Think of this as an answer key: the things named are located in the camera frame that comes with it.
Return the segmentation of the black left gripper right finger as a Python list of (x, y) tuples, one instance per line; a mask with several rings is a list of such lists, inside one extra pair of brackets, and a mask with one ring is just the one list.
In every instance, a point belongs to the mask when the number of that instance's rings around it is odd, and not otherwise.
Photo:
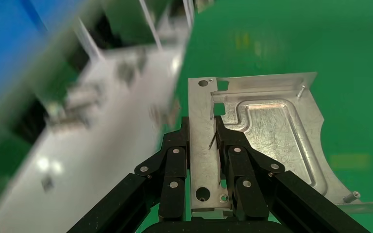
[(256, 233), (364, 233), (366, 228), (215, 117), (233, 215)]

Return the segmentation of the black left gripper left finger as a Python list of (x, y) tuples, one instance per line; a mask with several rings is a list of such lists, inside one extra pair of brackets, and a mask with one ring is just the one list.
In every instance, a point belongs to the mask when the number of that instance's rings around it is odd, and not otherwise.
[(161, 149), (135, 167), (70, 229), (70, 233), (134, 233), (151, 208), (160, 221), (185, 219), (189, 118), (163, 136)]

